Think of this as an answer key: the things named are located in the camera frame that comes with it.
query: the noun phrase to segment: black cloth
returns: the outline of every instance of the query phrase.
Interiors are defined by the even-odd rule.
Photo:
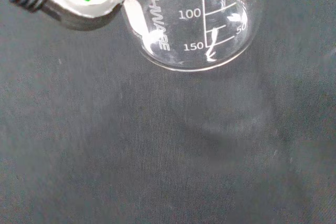
[[[122,16],[69,31],[0,0],[0,223],[336,223],[336,2],[266,0],[201,73]]]

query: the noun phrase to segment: glass beaker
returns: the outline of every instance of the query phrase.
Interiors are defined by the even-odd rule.
[[[134,39],[153,63],[201,71],[238,57],[254,38],[264,0],[125,0]]]

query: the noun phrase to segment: beaker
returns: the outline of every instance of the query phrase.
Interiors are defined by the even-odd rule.
[[[136,44],[153,63],[201,71],[238,57],[254,38],[264,0],[125,0]]]

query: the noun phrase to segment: fabric surface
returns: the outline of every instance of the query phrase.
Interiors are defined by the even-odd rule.
[[[0,223],[336,223],[335,0],[267,0],[230,64],[164,70],[122,16],[0,0]]]

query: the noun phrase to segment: printed number 50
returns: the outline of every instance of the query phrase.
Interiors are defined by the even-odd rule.
[[[244,23],[241,26],[238,26],[236,34],[240,34],[242,31],[244,31],[246,29],[246,27],[247,27],[246,23]]]

